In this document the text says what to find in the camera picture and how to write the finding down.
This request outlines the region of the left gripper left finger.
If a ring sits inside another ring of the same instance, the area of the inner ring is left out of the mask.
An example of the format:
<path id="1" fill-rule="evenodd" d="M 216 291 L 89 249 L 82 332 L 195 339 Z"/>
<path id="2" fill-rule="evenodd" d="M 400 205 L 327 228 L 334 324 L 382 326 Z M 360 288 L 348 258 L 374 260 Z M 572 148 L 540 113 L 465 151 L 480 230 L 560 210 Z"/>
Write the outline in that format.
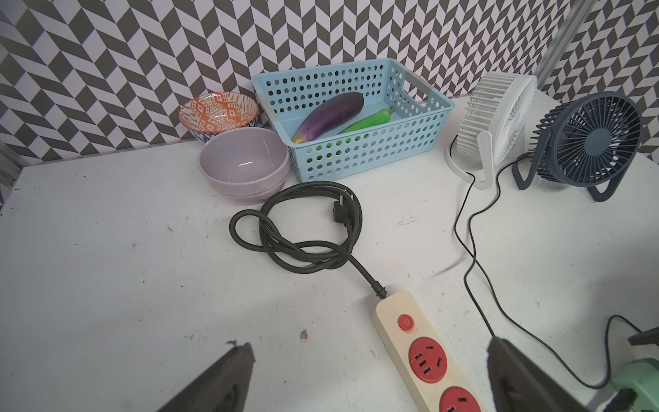
<path id="1" fill-rule="evenodd" d="M 250 343 L 234 345 L 160 411 L 243 411 L 254 364 Z"/>

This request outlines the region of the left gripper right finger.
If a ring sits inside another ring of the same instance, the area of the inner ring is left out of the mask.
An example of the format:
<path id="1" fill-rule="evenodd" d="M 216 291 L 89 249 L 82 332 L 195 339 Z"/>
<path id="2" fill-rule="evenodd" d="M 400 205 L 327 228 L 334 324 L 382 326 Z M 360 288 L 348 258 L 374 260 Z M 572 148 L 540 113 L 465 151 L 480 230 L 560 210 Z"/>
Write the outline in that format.
<path id="1" fill-rule="evenodd" d="M 579 412 L 585 406 L 509 341 L 494 337 L 487 370 L 497 411 Z"/>

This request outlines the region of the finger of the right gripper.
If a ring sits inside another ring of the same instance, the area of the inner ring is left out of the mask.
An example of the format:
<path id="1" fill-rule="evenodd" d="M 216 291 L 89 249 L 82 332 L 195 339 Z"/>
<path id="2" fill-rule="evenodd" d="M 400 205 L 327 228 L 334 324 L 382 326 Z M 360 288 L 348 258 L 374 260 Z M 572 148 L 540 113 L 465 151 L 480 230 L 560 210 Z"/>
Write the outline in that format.
<path id="1" fill-rule="evenodd" d="M 632 346 L 659 345 L 659 327 L 630 336 L 627 341 Z"/>

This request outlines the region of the green adapter of white fan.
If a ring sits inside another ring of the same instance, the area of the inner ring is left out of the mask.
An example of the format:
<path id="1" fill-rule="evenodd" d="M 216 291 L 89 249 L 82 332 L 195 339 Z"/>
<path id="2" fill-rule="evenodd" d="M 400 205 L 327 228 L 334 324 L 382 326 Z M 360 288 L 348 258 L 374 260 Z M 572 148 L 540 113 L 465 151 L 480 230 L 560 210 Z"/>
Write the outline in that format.
<path id="1" fill-rule="evenodd" d="M 658 412 L 658 360 L 630 362 L 611 384 L 616 394 L 604 411 Z"/>

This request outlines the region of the beige red power strip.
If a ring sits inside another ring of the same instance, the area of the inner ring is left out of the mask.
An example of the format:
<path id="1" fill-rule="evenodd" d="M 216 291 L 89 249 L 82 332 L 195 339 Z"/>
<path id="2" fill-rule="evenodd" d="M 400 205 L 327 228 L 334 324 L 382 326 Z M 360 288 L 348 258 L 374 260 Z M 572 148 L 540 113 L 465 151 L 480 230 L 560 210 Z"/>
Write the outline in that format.
<path id="1" fill-rule="evenodd" d="M 410 292 L 381 300 L 372 322 L 418 410 L 487 409 Z"/>

